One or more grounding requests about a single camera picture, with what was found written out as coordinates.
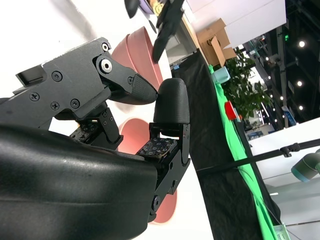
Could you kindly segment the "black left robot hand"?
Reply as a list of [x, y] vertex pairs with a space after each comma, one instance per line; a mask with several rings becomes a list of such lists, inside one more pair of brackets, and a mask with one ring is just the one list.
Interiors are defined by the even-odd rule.
[[184, 0], [126, 0], [125, 8], [129, 18], [133, 18], [141, 8], [146, 14], [156, 15], [157, 22], [154, 29], [158, 30], [153, 45], [152, 60], [157, 63], [169, 41], [176, 34], [180, 26], [184, 11]]

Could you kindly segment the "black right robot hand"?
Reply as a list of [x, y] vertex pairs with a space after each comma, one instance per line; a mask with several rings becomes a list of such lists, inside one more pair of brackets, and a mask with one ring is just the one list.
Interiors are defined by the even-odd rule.
[[[0, 101], [0, 237], [129, 240], [143, 233], [189, 164], [185, 82], [159, 89], [97, 38], [17, 74]], [[154, 103], [149, 140], [135, 154], [106, 101]]]

